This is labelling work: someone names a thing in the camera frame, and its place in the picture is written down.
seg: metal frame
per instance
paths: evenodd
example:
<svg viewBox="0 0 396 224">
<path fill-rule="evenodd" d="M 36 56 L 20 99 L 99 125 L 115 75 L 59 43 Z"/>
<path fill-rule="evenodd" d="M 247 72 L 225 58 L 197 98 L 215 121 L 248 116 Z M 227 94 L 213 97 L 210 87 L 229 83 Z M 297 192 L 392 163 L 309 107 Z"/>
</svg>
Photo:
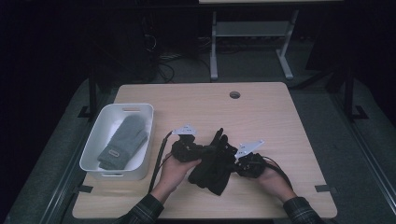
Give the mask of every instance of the metal frame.
<svg viewBox="0 0 396 224">
<path fill-rule="evenodd" d="M 212 50 L 210 52 L 210 79 L 219 78 L 218 62 L 216 57 L 217 36 L 285 36 L 281 49 L 276 50 L 276 56 L 282 66 L 286 79 L 293 79 L 286 51 L 288 50 L 294 24 L 299 10 L 294 10 L 290 21 L 217 21 L 217 12 L 213 12 L 212 20 Z"/>
</svg>

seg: wooden table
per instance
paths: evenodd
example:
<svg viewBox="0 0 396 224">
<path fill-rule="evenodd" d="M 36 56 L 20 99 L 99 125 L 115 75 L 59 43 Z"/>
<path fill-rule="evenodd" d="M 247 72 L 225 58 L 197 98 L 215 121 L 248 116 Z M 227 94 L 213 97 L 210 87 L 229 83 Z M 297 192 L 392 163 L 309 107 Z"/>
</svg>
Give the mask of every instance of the wooden table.
<svg viewBox="0 0 396 224">
<path fill-rule="evenodd" d="M 240 93 L 239 99 L 230 97 Z M 77 218 L 119 217 L 146 195 L 162 140 L 172 130 L 189 123 L 198 133 L 195 143 L 208 145 L 219 128 L 230 144 L 265 141 L 256 152 L 275 160 L 289 176 L 295 192 L 305 197 L 321 217 L 337 210 L 305 134 L 289 91 L 283 83 L 206 83 L 126 85 L 115 103 L 149 103 L 154 107 L 154 140 L 148 175 L 140 181 L 100 181 L 87 175 L 83 185 L 91 193 L 78 195 Z M 164 154 L 178 139 L 172 135 Z M 258 186 L 232 174 L 221 196 L 200 189 L 186 179 L 168 201 L 160 218 L 277 218 L 285 217 L 282 204 Z"/>
</svg>

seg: dark background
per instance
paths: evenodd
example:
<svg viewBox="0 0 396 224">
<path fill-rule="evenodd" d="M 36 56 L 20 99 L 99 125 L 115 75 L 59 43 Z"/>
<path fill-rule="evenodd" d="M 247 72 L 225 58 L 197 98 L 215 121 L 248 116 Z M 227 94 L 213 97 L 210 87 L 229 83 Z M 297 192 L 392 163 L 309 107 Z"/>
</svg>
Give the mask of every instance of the dark background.
<svg viewBox="0 0 396 224">
<path fill-rule="evenodd" d="M 156 35 L 160 45 L 191 55 L 196 53 L 196 37 L 210 34 L 207 12 L 157 13 L 146 21 L 143 13 L 106 10 L 102 4 L 109 2 L 134 4 L 0 0 L 0 221 L 89 73 L 96 74 L 101 91 L 127 82 L 147 83 L 155 76 L 157 59 L 156 52 L 145 50 L 143 34 Z M 394 125 L 395 9 L 391 1 L 365 0 L 346 1 L 341 10 L 327 13 L 302 10 L 293 34 L 317 40 L 310 69 L 337 63 L 351 67 Z"/>
</svg>

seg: black tape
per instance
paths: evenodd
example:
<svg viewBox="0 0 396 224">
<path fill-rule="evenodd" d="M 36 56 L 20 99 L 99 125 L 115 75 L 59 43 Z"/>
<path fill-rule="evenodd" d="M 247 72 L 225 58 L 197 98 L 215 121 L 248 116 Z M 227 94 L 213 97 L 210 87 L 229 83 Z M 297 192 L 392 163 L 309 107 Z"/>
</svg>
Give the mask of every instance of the black tape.
<svg viewBox="0 0 396 224">
<path fill-rule="evenodd" d="M 75 193 L 77 193 L 77 192 L 91 193 L 92 189 L 93 189 L 93 187 L 91 187 L 91 186 L 81 185 L 79 187 L 75 187 L 73 192 L 75 192 Z"/>
<path fill-rule="evenodd" d="M 317 192 L 327 192 L 329 191 L 330 193 L 337 193 L 336 188 L 330 188 L 328 185 L 316 185 L 315 189 Z"/>
<path fill-rule="evenodd" d="M 317 190 L 317 192 L 326 192 L 326 191 L 330 191 L 330 187 L 327 185 L 316 185 L 315 189 Z"/>
</svg>

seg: plaid sleeve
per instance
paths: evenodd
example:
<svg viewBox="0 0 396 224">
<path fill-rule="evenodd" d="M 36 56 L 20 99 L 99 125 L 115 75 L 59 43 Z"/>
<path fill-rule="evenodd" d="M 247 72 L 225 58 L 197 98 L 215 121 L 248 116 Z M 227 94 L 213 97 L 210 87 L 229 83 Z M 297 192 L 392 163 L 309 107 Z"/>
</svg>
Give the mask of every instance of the plaid sleeve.
<svg viewBox="0 0 396 224">
<path fill-rule="evenodd" d="M 312 209 L 309 202 L 303 197 L 296 197 L 286 201 L 283 208 L 293 224 L 324 223 L 320 216 Z"/>
<path fill-rule="evenodd" d="M 163 205 L 151 194 L 146 195 L 117 224 L 151 224 L 163 211 Z"/>
</svg>

